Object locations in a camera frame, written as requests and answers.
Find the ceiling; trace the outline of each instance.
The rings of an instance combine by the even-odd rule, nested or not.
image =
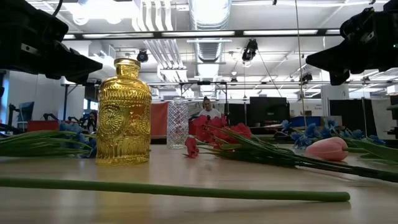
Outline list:
[[[130,9],[126,9],[125,4],[129,0],[119,0],[115,8],[100,9],[106,14],[129,14]],[[29,1],[36,8],[46,10],[52,13],[56,8],[58,1]],[[86,24],[79,26],[73,22],[73,14],[68,9],[69,4],[77,4],[77,0],[64,1],[64,6],[58,14],[58,18],[69,25],[70,32],[134,32],[131,25],[131,18],[124,18],[118,24],[110,24],[106,19],[90,19]],[[278,0],[276,6],[272,5],[272,0],[249,1],[249,0],[232,0],[232,7],[228,23],[228,29],[318,29],[329,28],[339,29],[340,25],[351,16],[360,13],[364,8],[369,7],[367,0],[351,0],[351,1],[322,1],[322,0],[306,0],[298,2],[298,22],[296,15],[295,1]],[[349,6],[341,6],[341,3],[354,4]],[[381,11],[385,1],[376,1],[373,5],[376,11]],[[175,30],[190,30],[190,15],[187,0],[172,0],[171,20]],[[301,65],[305,65],[305,56],[313,54],[323,49],[327,49],[338,45],[343,40],[342,37],[301,37],[300,44],[297,37],[261,37],[257,38],[258,48],[261,53],[254,57],[250,67],[243,67],[241,60],[241,52],[247,44],[248,38],[232,38],[232,42],[224,44],[223,58],[220,64],[217,80],[229,80],[232,76],[231,72],[237,73],[238,81],[258,82],[270,80],[270,75],[274,81],[291,81],[299,80],[300,72],[297,72]],[[139,49],[146,46],[143,40],[94,40],[100,42],[104,49],[111,45],[116,50],[116,57],[125,57],[126,53],[136,56]],[[183,64],[187,68],[187,77],[189,80],[197,78],[197,65],[194,49],[192,44],[188,44],[186,39],[177,39],[177,45]],[[142,64],[141,73],[145,73],[143,80],[147,82],[159,82],[157,80],[157,62],[149,55],[149,61]],[[320,70],[312,66],[305,66],[304,72],[311,72],[314,80],[320,79]],[[350,79],[360,80],[364,74],[352,75]],[[390,80],[396,77],[396,71],[391,70],[385,74],[380,74],[371,80]],[[273,88],[275,86],[231,86],[231,88]],[[362,88],[363,86],[351,86],[353,90]],[[375,85],[366,88],[366,91],[382,92],[386,85]],[[286,88],[285,86],[277,86],[277,88]]]

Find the table surface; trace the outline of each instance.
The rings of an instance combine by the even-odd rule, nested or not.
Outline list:
[[[142,182],[195,187],[347,191],[349,202],[292,202],[0,188],[0,223],[398,223],[398,185],[348,174],[197,159],[151,146],[150,162],[100,167],[92,159],[0,159],[1,177]],[[398,167],[349,164],[398,172]]]

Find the ventilation duct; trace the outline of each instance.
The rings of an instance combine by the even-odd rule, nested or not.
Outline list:
[[[231,11],[231,0],[189,0],[191,26],[193,30],[223,30],[226,29]],[[195,43],[195,52],[199,63],[206,63],[198,66],[200,78],[215,79],[218,74],[218,64],[223,49],[223,43]],[[205,96],[211,96],[208,91],[213,86],[201,86]]]

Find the embossed glass bottle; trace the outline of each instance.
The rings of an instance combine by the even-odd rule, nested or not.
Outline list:
[[[188,105],[181,97],[175,97],[169,103],[167,112],[167,147],[169,149],[185,149],[188,137]]]
[[[138,61],[119,58],[114,66],[116,77],[104,81],[99,89],[96,163],[147,162],[152,101],[149,86],[138,80]]]

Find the white ceiling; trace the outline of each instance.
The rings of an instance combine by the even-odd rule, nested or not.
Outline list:
[[[37,8],[44,9],[51,13],[51,10],[46,5],[37,4]],[[57,1],[47,1],[51,7],[57,6]],[[286,6],[284,3],[294,3],[294,1],[278,0],[276,6],[261,5],[272,0],[266,1],[242,1],[233,0],[231,8],[231,15],[229,20],[229,29],[296,29],[297,18],[296,8],[294,6]],[[368,4],[360,4],[356,6],[344,7],[326,7],[327,4],[343,3],[344,1],[301,1],[299,0],[298,7],[298,23],[300,29],[317,29],[317,28],[340,28],[340,25],[351,16],[360,13],[364,8],[369,7]],[[349,3],[356,2],[369,2],[367,0],[351,0]],[[376,1],[373,5],[375,10],[381,11],[383,4]],[[237,4],[253,4],[251,6],[237,5]],[[187,0],[172,0],[172,22],[175,30],[189,30],[190,29],[190,16],[188,11],[178,11],[176,6],[187,5]],[[312,4],[311,7],[303,7],[303,4]],[[92,19],[83,26],[78,26],[73,23],[72,14],[62,7],[58,18],[66,22],[70,26],[70,32],[134,32],[131,25],[131,19],[123,19],[119,24],[112,25],[105,19]],[[326,37],[325,47],[329,48],[339,44],[343,39],[341,37]],[[246,74],[249,81],[258,81],[267,78],[266,67],[271,72],[272,77],[277,77],[277,81],[289,81],[289,76],[296,77],[295,73],[299,64],[299,45],[296,37],[267,37],[257,38],[259,51],[262,52],[262,59],[257,55],[252,61],[249,68],[243,69],[241,63],[241,51],[246,45],[247,38],[234,38],[232,42],[225,43],[224,45],[224,61],[225,64],[220,65],[219,76],[231,76],[232,71],[236,71],[239,75]],[[314,53],[324,49],[323,37],[301,37],[300,50],[301,52]],[[125,52],[117,53],[117,57],[125,57],[125,53],[133,54],[132,50],[144,49],[145,45],[142,40],[102,40],[102,46],[112,45],[116,50],[125,50]],[[187,67],[188,78],[193,78],[196,72],[196,65],[193,64],[195,58],[193,54],[193,45],[187,43],[186,39],[177,39],[178,49],[182,55],[184,65]],[[302,59],[302,65],[305,64],[305,59]],[[320,70],[307,66],[307,71],[312,72],[314,80],[319,79],[318,74]],[[142,73],[152,72],[156,73],[157,63],[154,59],[150,59],[147,63],[142,64]],[[395,77],[395,71],[390,72],[389,77],[378,77],[380,80],[387,80]],[[351,78],[360,79],[360,75],[352,76]]]

